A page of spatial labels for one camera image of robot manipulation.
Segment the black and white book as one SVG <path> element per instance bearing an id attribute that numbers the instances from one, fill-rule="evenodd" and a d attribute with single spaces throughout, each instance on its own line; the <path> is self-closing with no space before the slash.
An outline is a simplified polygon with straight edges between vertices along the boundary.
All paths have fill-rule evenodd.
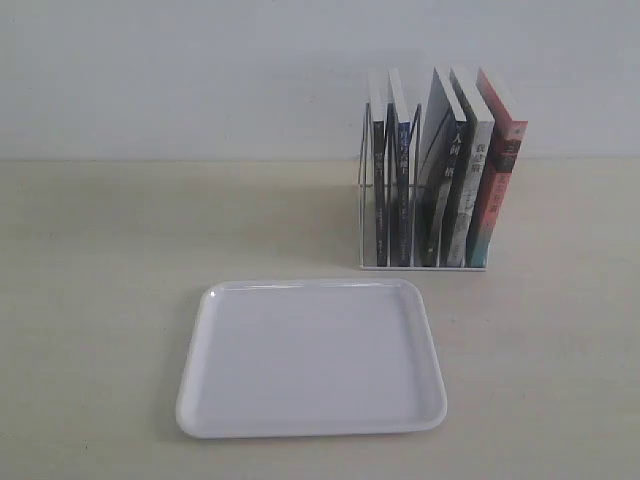
<path id="1" fill-rule="evenodd" d="M 467 124 L 450 71 L 433 70 L 420 142 L 416 188 L 416 251 L 419 264 L 439 262 L 443 218 Z"/>

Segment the black spine thin book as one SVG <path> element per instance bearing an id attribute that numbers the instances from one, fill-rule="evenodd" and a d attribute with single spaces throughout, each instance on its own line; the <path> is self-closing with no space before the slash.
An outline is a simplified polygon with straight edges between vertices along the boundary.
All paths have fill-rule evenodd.
<path id="1" fill-rule="evenodd" d="M 373 224 L 375 231 L 375 265 L 388 265 L 387 203 L 385 190 L 386 106 L 382 100 L 379 77 L 367 76 L 369 92 L 369 125 L 373 175 Z"/>

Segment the grey white spine book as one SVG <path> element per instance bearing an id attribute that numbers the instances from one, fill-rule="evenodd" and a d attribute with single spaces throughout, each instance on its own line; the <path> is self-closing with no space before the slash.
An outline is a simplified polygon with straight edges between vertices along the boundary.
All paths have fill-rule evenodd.
<path id="1" fill-rule="evenodd" d="M 495 120 L 465 67 L 452 67 L 449 78 L 466 126 L 444 212 L 440 260 L 446 267 L 459 268 L 466 262 L 467 236 Z"/>

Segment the dark blue spine book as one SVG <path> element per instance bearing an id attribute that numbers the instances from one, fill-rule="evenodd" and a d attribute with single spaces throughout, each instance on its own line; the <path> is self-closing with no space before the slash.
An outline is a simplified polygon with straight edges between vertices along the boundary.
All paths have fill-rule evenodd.
<path id="1" fill-rule="evenodd" d="M 388 71 L 388 152 L 390 163 L 390 240 L 392 264 L 408 267 L 411 261 L 409 149 L 412 120 L 407 108 L 400 72 Z"/>

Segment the red spine book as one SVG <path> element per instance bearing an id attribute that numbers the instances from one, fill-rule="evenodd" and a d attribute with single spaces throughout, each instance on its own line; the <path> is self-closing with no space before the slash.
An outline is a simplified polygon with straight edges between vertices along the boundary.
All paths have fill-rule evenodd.
<path id="1" fill-rule="evenodd" d="M 465 265 L 472 269 L 487 265 L 493 231 L 528 126 L 526 114 L 497 73 L 480 68 L 476 86 L 495 124 L 467 235 Z"/>

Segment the white plastic tray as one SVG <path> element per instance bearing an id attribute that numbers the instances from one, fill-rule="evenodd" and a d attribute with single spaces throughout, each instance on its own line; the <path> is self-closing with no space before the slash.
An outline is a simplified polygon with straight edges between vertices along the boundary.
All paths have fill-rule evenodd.
<path id="1" fill-rule="evenodd" d="M 428 431 L 447 394 L 399 278 L 224 282 L 199 302 L 175 406 L 203 440 Z"/>

